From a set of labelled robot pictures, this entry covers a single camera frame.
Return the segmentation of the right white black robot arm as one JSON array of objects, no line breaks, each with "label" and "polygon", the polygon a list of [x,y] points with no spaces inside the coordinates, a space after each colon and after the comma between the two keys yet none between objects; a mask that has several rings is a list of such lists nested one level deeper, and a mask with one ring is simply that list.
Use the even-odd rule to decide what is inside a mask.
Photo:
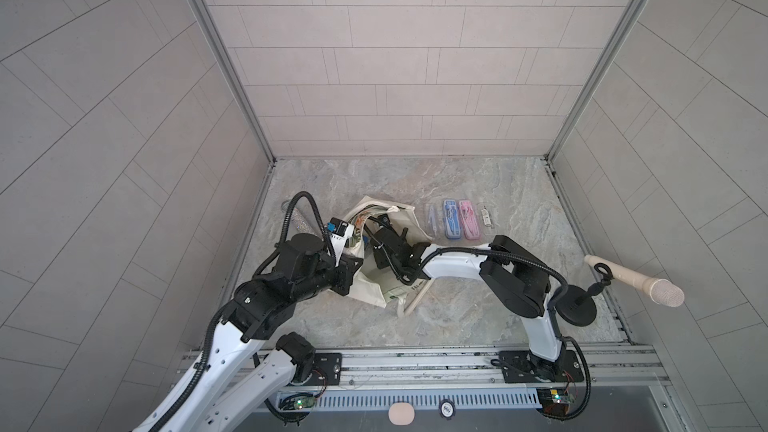
[{"label": "right white black robot arm", "polygon": [[398,232],[382,216],[363,234],[380,268],[388,267],[405,285],[442,278],[484,283],[501,304],[519,316],[528,337],[528,352],[519,371],[545,382],[563,382],[581,376],[587,383],[588,366],[575,339],[565,336],[557,322],[558,310],[581,290],[504,235],[482,246],[410,244],[408,230]]}]

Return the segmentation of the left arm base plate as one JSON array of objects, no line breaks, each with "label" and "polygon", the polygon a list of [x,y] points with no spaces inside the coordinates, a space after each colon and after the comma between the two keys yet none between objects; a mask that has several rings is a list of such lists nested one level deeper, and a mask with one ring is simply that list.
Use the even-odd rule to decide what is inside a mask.
[{"label": "left arm base plate", "polygon": [[316,352],[309,375],[302,386],[337,386],[340,383],[343,355],[341,353]]}]

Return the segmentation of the blue compass set case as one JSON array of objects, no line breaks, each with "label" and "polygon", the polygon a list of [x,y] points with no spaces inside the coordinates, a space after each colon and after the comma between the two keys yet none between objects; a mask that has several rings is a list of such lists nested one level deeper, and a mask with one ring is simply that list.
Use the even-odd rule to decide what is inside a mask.
[{"label": "blue compass set case", "polygon": [[449,240],[462,238],[462,229],[459,218],[458,203],[453,199],[445,199],[443,202],[444,233]]}]

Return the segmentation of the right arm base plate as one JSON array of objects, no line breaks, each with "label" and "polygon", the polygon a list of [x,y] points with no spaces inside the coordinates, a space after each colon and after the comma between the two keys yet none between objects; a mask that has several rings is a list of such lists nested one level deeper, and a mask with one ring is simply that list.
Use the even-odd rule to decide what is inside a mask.
[{"label": "right arm base plate", "polygon": [[491,360],[501,370],[504,382],[511,383],[565,383],[584,382],[584,368],[577,353],[565,349],[554,362],[541,359],[529,351],[501,351]]}]

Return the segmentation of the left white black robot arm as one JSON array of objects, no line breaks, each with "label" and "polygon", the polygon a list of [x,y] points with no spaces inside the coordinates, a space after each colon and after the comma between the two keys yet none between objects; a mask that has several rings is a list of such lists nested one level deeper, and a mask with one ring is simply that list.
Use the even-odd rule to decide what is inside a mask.
[{"label": "left white black robot arm", "polygon": [[199,356],[138,430],[232,431],[280,389],[312,375],[316,350],[292,332],[244,379],[234,379],[293,316],[299,302],[325,290],[348,294],[362,265],[361,259],[343,252],[354,227],[341,219],[323,225],[318,236],[289,236],[300,199],[316,204],[306,191],[291,199],[274,251],[215,312]]}]

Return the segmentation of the pink compass set case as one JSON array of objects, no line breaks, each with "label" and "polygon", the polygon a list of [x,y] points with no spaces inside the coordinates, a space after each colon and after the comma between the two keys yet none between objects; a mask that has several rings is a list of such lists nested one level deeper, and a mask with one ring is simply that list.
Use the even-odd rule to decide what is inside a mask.
[{"label": "pink compass set case", "polygon": [[482,233],[472,203],[469,200],[460,200],[458,207],[462,230],[464,232],[465,238],[467,240],[480,239]]}]

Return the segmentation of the cream canvas floral tote bag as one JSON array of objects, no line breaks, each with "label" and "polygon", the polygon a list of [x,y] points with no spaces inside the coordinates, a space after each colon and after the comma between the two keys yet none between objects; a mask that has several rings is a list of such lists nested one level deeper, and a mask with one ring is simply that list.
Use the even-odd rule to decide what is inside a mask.
[{"label": "cream canvas floral tote bag", "polygon": [[363,261],[349,296],[381,308],[394,302],[397,315],[408,316],[429,289],[418,263],[419,254],[433,241],[415,207],[364,196],[344,220],[353,227],[344,253]]}]

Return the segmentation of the clear case with silver compass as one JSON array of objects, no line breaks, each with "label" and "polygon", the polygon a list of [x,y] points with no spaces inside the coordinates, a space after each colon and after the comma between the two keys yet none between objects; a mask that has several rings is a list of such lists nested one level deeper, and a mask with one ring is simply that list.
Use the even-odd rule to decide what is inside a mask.
[{"label": "clear case with silver compass", "polygon": [[428,204],[426,218],[429,235],[433,238],[438,238],[443,226],[442,220],[439,216],[438,208],[434,203]]}]

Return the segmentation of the clear compass set case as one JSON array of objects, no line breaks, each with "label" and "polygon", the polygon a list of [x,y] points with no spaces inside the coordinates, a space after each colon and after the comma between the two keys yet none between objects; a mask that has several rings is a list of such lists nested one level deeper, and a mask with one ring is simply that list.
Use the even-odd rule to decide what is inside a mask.
[{"label": "clear compass set case", "polygon": [[480,209],[480,212],[481,212],[481,217],[482,217],[482,221],[483,221],[484,226],[487,227],[487,228],[493,228],[494,227],[493,221],[492,221],[490,212],[487,209],[487,207],[486,206],[482,206],[481,209]]}]

